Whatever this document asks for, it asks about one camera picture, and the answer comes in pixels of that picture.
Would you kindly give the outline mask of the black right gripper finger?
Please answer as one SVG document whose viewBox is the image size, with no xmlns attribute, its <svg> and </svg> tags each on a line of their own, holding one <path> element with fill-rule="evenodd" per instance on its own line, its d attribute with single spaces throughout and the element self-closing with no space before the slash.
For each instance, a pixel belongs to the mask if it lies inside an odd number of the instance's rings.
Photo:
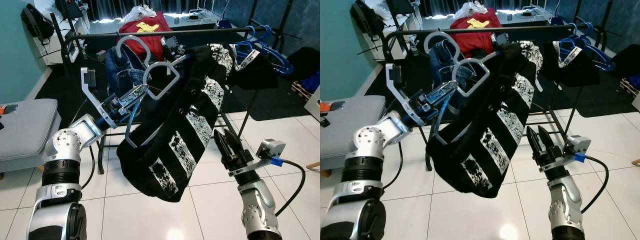
<svg viewBox="0 0 640 240">
<path fill-rule="evenodd" d="M 542 142 L 542 144 L 547 148 L 550 149 L 551 147 L 555 146 L 555 143 L 553 142 L 551 136 L 550 136 L 550 132 L 548 130 L 546 130 L 546 128 L 542 127 L 541 125 L 537 126 L 537 135 L 538 138 L 540 140 L 540 142 Z"/>
<path fill-rule="evenodd" d="M 233 153 L 242 153 L 242 151 L 245 150 L 242 140 L 240 140 L 240 138 L 238 138 L 238 136 L 232 133 L 229 129 L 225 130 L 225 142 Z"/>
<path fill-rule="evenodd" d="M 535 130 L 531 126 L 526 127 L 526 139 L 530 144 L 533 153 L 540 153 L 543 149 L 540 146 L 539 137 Z"/>
<path fill-rule="evenodd" d="M 222 157 L 231 157 L 233 155 L 233 149 L 227 142 L 226 135 L 219 130 L 214 130 L 214 142 Z"/>
</svg>

